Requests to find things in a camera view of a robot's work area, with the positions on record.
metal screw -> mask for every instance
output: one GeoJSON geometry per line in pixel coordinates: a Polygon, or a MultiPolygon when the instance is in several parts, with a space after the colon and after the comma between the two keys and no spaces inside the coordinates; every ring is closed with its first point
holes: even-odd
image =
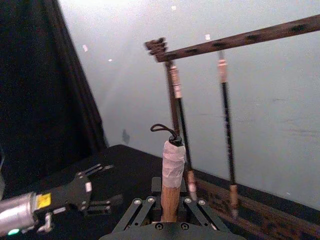
{"type": "Polygon", "coordinates": [[[162,225],[162,223],[157,223],[155,225],[155,229],[157,229],[157,230],[162,230],[163,228],[164,228],[164,226],[162,225]]]}
{"type": "Polygon", "coordinates": [[[206,202],[205,202],[204,200],[199,200],[199,201],[198,201],[198,204],[200,204],[200,205],[205,205],[206,202]]]}
{"type": "Polygon", "coordinates": [[[139,204],[141,204],[141,200],[140,199],[136,199],[136,200],[134,200],[133,203],[139,205],[139,204]]]}
{"type": "Polygon", "coordinates": [[[189,229],[189,225],[186,224],[186,223],[182,223],[182,224],[181,224],[181,228],[182,228],[183,230],[188,230],[188,229],[189,229]]]}
{"type": "Polygon", "coordinates": [[[148,198],[148,202],[149,202],[149,203],[153,203],[154,201],[155,201],[155,198],[154,198],[154,197],[149,197],[149,198],[148,198]]]}

black table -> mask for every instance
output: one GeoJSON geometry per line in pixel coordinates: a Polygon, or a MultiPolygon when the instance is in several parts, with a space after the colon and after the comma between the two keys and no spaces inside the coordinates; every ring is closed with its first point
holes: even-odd
{"type": "Polygon", "coordinates": [[[4,239],[98,240],[111,233],[134,198],[146,199],[151,195],[152,177],[160,177],[162,169],[160,157],[124,145],[116,145],[32,184],[21,193],[40,192],[69,183],[77,172],[96,164],[112,164],[114,168],[89,177],[92,183],[91,200],[106,200],[123,194],[123,205],[120,209],[113,211],[111,215],[86,217],[76,211],[60,213],[52,216],[54,229],[50,233],[41,235],[31,230],[26,234],[19,233],[6,236],[4,239]]]}

